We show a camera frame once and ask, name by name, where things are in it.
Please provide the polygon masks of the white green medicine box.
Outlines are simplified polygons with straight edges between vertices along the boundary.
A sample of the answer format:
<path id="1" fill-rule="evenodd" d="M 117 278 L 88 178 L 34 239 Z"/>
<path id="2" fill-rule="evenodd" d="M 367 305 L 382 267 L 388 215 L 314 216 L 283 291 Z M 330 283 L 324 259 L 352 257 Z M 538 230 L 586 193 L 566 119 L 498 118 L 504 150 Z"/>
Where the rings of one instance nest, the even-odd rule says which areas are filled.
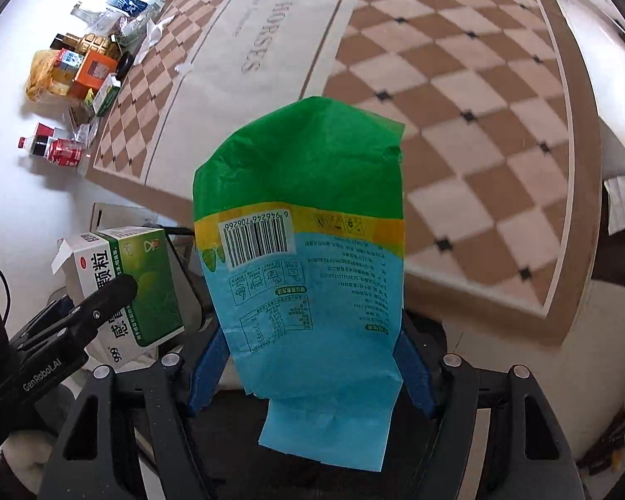
<path id="1" fill-rule="evenodd" d="M 108 293 L 109 315 L 90 343 L 103 363 L 122 368 L 184 332 L 161 228 L 127 226 L 64 238 L 52 272 L 65 274 L 76 304 L 99 290 Z"/>

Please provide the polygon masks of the green blue rice bag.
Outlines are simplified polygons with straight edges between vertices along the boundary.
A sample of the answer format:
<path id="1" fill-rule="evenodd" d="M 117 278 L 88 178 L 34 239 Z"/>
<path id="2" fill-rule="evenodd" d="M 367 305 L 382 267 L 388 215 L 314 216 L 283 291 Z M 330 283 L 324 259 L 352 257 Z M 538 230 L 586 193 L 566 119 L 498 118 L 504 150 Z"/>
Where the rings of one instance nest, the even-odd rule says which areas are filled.
<path id="1" fill-rule="evenodd" d="M 260 443 L 377 472 L 402 388 L 402 124 L 309 97 L 233 132 L 193 183 L 198 255 Z"/>

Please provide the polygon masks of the red cola can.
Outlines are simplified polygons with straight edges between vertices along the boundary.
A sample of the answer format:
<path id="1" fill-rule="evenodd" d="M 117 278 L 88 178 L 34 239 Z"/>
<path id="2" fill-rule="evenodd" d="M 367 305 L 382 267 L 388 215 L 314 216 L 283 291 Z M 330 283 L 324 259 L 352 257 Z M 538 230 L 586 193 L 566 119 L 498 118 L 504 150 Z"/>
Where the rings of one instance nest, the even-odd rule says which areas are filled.
<path id="1" fill-rule="evenodd" d="M 45 157 L 57 166 L 78 167 L 84 154 L 81 142 L 70 139 L 52 139 L 49 141 Z"/>

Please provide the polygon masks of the green white small carton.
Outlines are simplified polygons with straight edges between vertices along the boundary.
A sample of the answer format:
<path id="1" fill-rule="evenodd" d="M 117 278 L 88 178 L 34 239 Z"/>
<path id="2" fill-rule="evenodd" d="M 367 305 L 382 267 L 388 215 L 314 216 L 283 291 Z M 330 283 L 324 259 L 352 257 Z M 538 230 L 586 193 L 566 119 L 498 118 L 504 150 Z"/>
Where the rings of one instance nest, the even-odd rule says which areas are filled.
<path id="1" fill-rule="evenodd" d="M 91 106 L 95 116 L 101 118 L 109 111 L 111 104 L 114 103 L 119 93 L 120 87 L 122 87 L 122 83 L 117 79 L 116 73 L 109 73 L 92 100 Z"/>

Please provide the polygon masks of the orange box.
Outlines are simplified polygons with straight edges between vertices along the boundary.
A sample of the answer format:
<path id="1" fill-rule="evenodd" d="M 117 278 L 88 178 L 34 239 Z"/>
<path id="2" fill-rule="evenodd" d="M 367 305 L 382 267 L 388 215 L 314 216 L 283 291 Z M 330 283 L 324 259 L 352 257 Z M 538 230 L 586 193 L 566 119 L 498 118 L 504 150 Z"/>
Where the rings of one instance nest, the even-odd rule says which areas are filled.
<path id="1" fill-rule="evenodd" d="M 117 65 L 118 61 L 112 57 L 95 51 L 87 52 L 66 96 L 83 100 L 89 89 L 98 90 L 103 85 L 109 73 L 116 70 Z"/>

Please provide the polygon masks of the yellow snack bag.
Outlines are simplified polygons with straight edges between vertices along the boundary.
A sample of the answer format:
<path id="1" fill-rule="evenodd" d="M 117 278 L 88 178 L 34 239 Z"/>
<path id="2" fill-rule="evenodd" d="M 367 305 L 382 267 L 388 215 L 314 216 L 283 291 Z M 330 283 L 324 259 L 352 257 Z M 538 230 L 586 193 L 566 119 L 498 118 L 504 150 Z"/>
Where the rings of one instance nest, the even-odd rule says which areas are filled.
<path id="1" fill-rule="evenodd" d="M 58 50 L 40 50 L 35 53 L 30 65 L 30 73 L 25 83 L 25 97 L 32 103 L 44 103 L 54 96 L 65 97 L 68 86 L 54 79 L 54 68 Z"/>

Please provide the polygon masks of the black round lid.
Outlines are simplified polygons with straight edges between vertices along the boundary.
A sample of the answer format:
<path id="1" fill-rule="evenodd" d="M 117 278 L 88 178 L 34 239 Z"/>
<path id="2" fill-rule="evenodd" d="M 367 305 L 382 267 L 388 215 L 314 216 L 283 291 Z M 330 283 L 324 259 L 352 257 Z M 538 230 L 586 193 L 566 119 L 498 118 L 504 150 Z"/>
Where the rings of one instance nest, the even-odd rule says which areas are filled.
<path id="1" fill-rule="evenodd" d="M 134 63 L 134 55 L 128 51 L 122 53 L 116 67 L 116 79 L 123 81 Z"/>

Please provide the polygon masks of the crumpled white tissue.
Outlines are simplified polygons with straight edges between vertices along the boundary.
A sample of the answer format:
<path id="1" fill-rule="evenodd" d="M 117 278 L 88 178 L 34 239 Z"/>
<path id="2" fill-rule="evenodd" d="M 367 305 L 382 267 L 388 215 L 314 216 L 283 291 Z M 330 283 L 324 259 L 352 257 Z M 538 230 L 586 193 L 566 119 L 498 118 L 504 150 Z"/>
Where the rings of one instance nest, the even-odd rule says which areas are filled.
<path id="1" fill-rule="evenodd" d="M 160 19 L 158 22 L 154 22 L 152 19 L 148 19 L 145 26 L 145 36 L 143 41 L 135 53 L 134 63 L 139 65 L 146 58 L 148 53 L 156 46 L 162 39 L 163 30 L 165 26 L 169 25 L 176 15 L 170 15 L 164 19 Z"/>

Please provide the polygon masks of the checkered brown table mat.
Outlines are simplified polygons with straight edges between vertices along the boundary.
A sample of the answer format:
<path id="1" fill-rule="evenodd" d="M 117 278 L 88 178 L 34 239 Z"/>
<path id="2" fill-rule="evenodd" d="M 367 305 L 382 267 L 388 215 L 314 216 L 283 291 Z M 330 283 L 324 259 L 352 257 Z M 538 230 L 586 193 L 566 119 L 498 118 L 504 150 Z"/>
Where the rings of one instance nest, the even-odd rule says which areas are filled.
<path id="1" fill-rule="evenodd" d="M 557 0 L 167 0 L 87 176 L 179 221 L 232 132 L 324 95 L 400 122 L 406 301 L 546 345 L 595 260 L 600 123 Z"/>

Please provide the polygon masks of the blue label water bottle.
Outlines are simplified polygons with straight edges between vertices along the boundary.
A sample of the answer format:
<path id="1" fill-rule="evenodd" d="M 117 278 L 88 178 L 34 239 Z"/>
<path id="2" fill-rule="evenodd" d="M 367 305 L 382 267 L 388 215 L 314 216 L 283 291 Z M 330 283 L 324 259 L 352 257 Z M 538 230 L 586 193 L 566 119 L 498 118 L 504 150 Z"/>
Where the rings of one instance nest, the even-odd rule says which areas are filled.
<path id="1" fill-rule="evenodd" d="M 107 0 L 107 5 L 130 17 L 138 17 L 148 7 L 143 0 Z"/>

